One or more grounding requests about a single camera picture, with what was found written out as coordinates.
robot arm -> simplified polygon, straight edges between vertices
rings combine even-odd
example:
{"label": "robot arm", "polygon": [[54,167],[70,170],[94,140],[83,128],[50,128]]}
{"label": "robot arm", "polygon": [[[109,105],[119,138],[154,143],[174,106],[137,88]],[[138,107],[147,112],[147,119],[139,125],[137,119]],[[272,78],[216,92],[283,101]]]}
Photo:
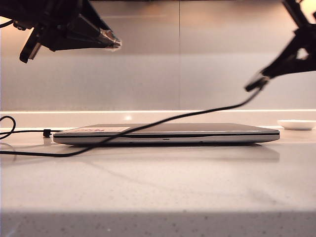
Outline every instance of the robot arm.
{"label": "robot arm", "polygon": [[[298,26],[294,32],[295,37],[273,63],[246,85],[247,91],[261,87],[277,76],[316,71],[316,24],[308,22],[296,0],[283,0],[283,4]],[[308,53],[306,58],[298,58],[300,49],[306,50]]]}
{"label": "robot arm", "polygon": [[0,16],[13,19],[19,30],[34,28],[20,54],[24,63],[41,45],[52,51],[121,46],[89,0],[1,0]]}

silver laptop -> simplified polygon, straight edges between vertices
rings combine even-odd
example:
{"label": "silver laptop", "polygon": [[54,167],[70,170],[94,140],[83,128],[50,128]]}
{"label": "silver laptop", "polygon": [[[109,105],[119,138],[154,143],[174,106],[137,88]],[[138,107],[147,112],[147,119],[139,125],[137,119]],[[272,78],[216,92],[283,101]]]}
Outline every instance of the silver laptop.
{"label": "silver laptop", "polygon": [[[88,145],[144,124],[97,124],[54,134],[54,142]],[[109,144],[259,143],[280,138],[278,130],[234,123],[163,123],[126,134]]]}

backsplash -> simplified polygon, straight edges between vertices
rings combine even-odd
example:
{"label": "backsplash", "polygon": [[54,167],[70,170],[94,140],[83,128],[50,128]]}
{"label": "backsplash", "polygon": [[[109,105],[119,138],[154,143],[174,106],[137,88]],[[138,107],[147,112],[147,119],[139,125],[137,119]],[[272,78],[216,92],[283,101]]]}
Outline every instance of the backsplash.
{"label": "backsplash", "polygon": [[[53,53],[42,47],[24,64],[18,58],[29,31],[1,30],[2,111],[230,105],[248,96],[243,86],[277,57],[296,29],[275,0],[93,4],[122,40],[121,50]],[[316,72],[276,78],[244,109],[314,109],[315,78]]]}

countertop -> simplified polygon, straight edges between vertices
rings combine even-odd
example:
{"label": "countertop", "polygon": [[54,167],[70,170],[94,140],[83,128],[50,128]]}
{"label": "countertop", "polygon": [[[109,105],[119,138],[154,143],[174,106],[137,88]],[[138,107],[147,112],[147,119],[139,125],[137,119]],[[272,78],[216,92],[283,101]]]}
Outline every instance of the countertop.
{"label": "countertop", "polygon": [[[1,156],[4,237],[316,237],[316,130],[249,146]],[[1,149],[70,152],[41,134]]]}

white dish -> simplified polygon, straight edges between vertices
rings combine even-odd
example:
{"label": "white dish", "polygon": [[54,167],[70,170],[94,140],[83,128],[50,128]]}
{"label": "white dish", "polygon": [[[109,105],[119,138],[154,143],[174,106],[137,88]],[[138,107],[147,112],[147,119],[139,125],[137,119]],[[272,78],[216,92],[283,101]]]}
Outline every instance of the white dish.
{"label": "white dish", "polygon": [[316,120],[278,120],[277,123],[288,130],[312,130],[316,127]]}

